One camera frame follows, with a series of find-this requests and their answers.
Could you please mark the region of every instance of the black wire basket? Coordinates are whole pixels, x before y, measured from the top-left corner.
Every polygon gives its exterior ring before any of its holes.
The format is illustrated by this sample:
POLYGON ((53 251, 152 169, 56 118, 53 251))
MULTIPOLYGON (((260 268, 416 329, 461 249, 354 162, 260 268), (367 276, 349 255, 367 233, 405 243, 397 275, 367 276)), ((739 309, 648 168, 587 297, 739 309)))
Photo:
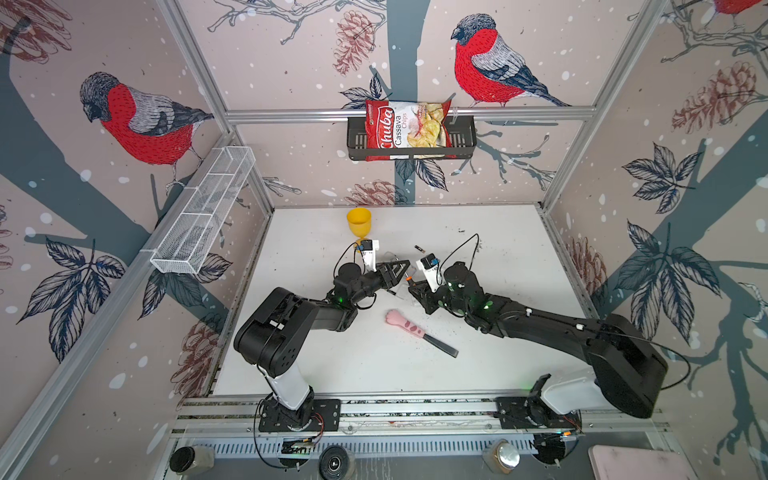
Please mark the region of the black wire basket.
POLYGON ((478 143, 475 118, 471 115, 448 116, 445 117, 444 125, 448 132, 448 137, 451 139, 451 147, 368 148, 366 119, 364 117, 347 118, 346 146, 349 150, 349 159, 364 161, 366 157, 398 156, 410 160, 418 160, 424 155, 429 155, 429 158, 432 160, 472 158, 472 154, 475 153, 475 146, 478 143))

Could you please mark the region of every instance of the metal canister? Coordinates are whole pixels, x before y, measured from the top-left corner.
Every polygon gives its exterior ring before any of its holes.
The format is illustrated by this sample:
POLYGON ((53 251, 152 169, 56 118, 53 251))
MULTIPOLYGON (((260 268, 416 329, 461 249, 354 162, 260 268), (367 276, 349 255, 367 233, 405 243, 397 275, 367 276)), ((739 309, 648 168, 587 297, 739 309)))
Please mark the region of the metal canister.
POLYGON ((331 445, 320 456, 323 480, 349 480, 355 474, 355 455, 341 445, 331 445))
POLYGON ((170 456, 170 469, 182 475, 196 475, 213 468, 216 452, 211 447, 181 447, 170 456))
POLYGON ((492 472, 508 474, 520 463, 520 452, 502 439, 483 450, 482 459, 492 472))

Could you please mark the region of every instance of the pink brush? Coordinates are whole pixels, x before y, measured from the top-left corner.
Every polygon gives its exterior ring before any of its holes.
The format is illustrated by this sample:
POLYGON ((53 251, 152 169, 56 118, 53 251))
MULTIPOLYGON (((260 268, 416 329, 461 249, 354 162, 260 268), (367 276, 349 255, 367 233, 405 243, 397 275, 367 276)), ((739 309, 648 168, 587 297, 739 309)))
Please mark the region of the pink brush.
POLYGON ((458 355, 457 349, 453 348, 452 346, 448 346, 444 344, 440 340, 436 339, 434 336, 428 335, 427 332, 421 329, 421 327, 419 327, 415 323, 412 323, 410 320, 406 320, 406 318, 400 315, 400 312, 398 312, 397 310, 390 310, 386 314, 386 322, 389 325, 399 326, 400 328, 404 329, 406 332, 410 333, 411 335, 417 336, 420 339, 424 339, 427 342, 430 342, 432 345, 436 346, 443 352, 448 353, 450 356, 454 358, 458 355))

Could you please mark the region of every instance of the bullfinch illustration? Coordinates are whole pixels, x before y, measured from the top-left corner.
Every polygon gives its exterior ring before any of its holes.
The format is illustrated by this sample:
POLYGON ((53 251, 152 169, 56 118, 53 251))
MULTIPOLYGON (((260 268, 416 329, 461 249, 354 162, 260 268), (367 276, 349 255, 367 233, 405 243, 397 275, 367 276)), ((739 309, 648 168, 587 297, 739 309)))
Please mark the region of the bullfinch illustration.
POLYGON ((490 15, 468 15, 451 35, 456 40, 456 81, 464 91, 481 101, 498 102, 502 107, 512 98, 539 97, 560 107, 568 104, 549 94, 525 65, 525 59, 504 43, 490 15))
POLYGON ((165 95, 145 94, 99 71, 80 87, 80 101, 89 121, 99 119, 104 128, 136 160, 152 165, 173 165, 192 148, 192 137, 205 120, 214 116, 199 108, 184 107, 165 95))
MULTIPOLYGON (((688 8, 692 5, 695 5, 699 2, 703 2, 704 0, 691 0, 690 2, 682 4, 680 7, 678 7, 678 10, 684 10, 685 8, 688 8)), ((733 18, 733 28, 730 29, 736 30, 737 28, 743 28, 744 25, 739 25, 736 23, 736 15, 740 14, 744 10, 747 10, 748 8, 751 8, 758 3, 760 3, 762 0, 712 0, 714 3, 714 9, 715 13, 723 13, 726 15, 731 15, 733 18)), ((709 26, 710 22, 716 17, 717 15, 712 15, 712 18, 710 18, 706 24, 704 24, 704 29, 707 29, 707 26, 709 26)))

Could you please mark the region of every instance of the white wire basket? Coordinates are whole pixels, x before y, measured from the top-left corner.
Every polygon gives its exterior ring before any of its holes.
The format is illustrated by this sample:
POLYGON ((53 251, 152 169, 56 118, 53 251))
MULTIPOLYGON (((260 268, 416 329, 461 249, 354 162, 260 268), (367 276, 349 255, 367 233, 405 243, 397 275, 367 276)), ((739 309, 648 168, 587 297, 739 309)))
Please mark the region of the white wire basket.
POLYGON ((166 233, 151 262, 162 273, 198 273, 243 188, 255 158, 249 147, 224 147, 166 233))

